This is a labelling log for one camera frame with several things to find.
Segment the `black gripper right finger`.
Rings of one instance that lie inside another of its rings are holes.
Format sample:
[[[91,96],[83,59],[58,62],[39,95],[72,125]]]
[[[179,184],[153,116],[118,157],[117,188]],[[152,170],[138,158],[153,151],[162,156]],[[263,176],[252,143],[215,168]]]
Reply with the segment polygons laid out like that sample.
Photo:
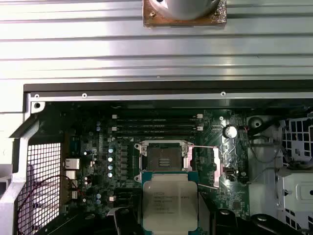
[[[272,229],[258,224],[257,217],[243,219],[234,211],[218,208],[205,193],[198,193],[198,234],[200,235],[275,235]]]

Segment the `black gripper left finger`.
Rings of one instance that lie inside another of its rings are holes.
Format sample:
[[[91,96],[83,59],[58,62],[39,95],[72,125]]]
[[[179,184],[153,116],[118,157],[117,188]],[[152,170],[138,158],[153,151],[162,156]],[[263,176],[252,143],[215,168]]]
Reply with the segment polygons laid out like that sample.
[[[141,235],[142,227],[138,223],[132,208],[118,207],[111,209],[101,218],[89,214],[79,229],[80,235]]]

